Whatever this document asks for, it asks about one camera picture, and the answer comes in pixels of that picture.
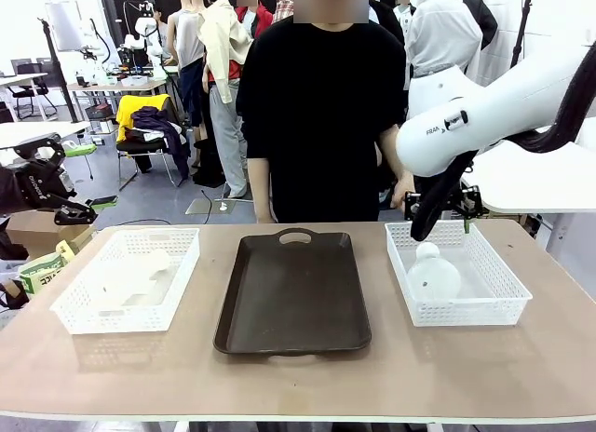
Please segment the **person's left hand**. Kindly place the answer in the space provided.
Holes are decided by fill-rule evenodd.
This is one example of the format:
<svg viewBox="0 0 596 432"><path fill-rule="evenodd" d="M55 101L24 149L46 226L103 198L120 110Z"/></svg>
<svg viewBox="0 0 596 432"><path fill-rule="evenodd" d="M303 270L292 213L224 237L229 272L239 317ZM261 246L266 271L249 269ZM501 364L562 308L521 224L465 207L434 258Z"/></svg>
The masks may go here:
<svg viewBox="0 0 596 432"><path fill-rule="evenodd" d="M394 187L391 199L391 208L405 211L405 199L409 193L415 192L413 175L410 172L404 172Z"/></svg>

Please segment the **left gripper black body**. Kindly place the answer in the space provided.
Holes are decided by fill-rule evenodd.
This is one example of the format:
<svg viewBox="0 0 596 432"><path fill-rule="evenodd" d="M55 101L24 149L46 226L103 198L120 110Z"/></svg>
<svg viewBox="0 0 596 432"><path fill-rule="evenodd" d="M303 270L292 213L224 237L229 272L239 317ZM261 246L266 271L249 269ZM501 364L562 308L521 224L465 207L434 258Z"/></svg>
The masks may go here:
<svg viewBox="0 0 596 432"><path fill-rule="evenodd" d="M24 160L1 167L1 215L30 210L55 212L75 196L61 161Z"/></svg>

